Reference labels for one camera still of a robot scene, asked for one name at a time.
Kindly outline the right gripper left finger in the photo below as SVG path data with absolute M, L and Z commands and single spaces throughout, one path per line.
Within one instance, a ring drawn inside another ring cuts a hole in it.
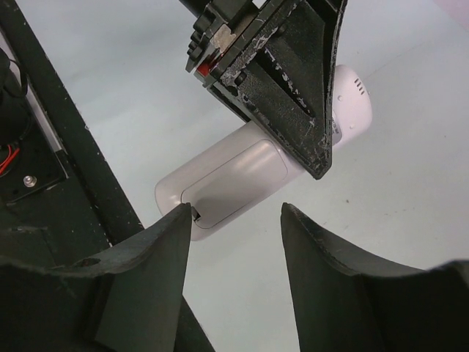
M 191 206 L 180 204 L 72 265 L 2 255 L 1 349 L 211 351 L 182 294 L 191 227 Z

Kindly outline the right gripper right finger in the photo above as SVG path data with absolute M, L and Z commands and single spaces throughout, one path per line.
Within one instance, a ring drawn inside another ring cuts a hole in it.
M 421 270 L 372 254 L 281 208 L 302 351 L 466 351 L 468 262 Z

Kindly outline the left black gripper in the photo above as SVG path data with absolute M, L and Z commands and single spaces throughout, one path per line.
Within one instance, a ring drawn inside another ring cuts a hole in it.
M 314 179 L 332 165 L 332 98 L 346 1 L 182 1 L 185 69 Z

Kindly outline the white remote control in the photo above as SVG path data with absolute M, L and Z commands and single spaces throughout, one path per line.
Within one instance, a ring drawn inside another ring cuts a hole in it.
M 332 146 L 338 150 L 372 123 L 369 92 L 346 65 L 335 69 Z M 165 216 L 182 203 L 191 206 L 191 238 L 219 231 L 305 172 L 254 122 L 248 122 L 161 179 L 155 201 Z

